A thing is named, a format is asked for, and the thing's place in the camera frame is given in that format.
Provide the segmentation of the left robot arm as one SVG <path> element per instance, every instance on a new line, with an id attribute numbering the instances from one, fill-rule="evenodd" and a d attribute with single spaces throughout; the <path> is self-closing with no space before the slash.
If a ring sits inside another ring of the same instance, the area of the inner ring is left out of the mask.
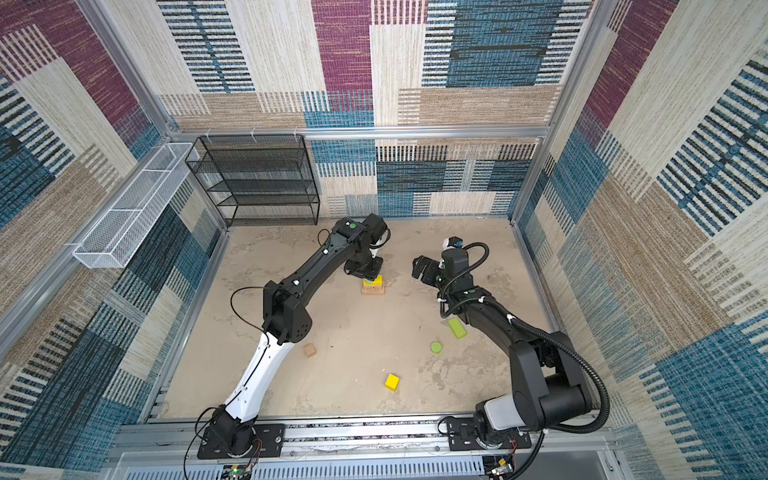
<path id="1" fill-rule="evenodd" d="M 199 459 L 249 457 L 265 443 L 255 430 L 255 420 L 283 360 L 311 330 L 310 300 L 338 268 L 350 276 L 375 280 L 383 265 L 377 252 L 390 237 L 386 222 L 376 214 L 361 221 L 342 218 L 292 275 L 263 286 L 263 323 L 257 349 L 232 394 L 205 425 Z"/>

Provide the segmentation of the yellow rectangular block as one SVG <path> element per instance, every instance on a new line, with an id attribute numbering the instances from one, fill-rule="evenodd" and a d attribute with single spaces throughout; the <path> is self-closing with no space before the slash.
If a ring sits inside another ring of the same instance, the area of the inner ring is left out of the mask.
<path id="1" fill-rule="evenodd" d="M 369 279 L 363 280 L 364 287 L 368 287 L 368 286 L 378 287 L 382 285 L 383 285 L 383 277 L 381 275 L 377 275 L 376 278 L 373 280 L 369 280 Z"/>

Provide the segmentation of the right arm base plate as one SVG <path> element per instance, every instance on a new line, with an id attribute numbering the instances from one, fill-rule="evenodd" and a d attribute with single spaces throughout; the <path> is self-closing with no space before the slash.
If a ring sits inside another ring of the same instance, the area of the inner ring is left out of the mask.
<path id="1" fill-rule="evenodd" d="M 448 439 L 450 451 L 513 450 L 533 446 L 530 434 L 517 428 L 481 436 L 479 427 L 470 417 L 442 417 L 437 425 L 440 435 Z"/>

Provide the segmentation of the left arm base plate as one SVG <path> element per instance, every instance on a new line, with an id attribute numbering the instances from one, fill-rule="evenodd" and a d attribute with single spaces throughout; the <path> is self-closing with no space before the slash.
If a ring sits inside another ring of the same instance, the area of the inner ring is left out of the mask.
<path id="1" fill-rule="evenodd" d="M 251 424 L 238 428 L 229 440 L 222 440 L 210 427 L 206 428 L 198 447 L 198 460 L 256 460 L 281 455 L 284 424 Z"/>

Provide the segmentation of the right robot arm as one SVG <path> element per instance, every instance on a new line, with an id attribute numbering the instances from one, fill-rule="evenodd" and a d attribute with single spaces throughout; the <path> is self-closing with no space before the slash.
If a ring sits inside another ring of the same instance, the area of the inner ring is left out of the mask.
<path id="1" fill-rule="evenodd" d="M 487 246 L 474 242 L 445 249 L 440 260 L 419 256 L 412 262 L 412 277 L 437 289 L 443 318 L 455 316 L 479 330 L 508 357 L 511 392 L 477 404 L 478 440 L 495 445 L 517 429 L 601 429 L 610 414 L 604 382 L 567 335 L 528 324 L 474 282 L 472 271 L 488 256 Z"/>

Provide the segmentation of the natural wood block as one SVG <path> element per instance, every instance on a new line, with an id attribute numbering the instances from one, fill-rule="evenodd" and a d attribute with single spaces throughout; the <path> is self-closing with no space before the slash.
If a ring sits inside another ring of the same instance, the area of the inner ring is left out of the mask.
<path id="1" fill-rule="evenodd" d="M 386 287 L 384 285 L 363 285 L 361 293 L 363 295 L 384 295 Z"/>

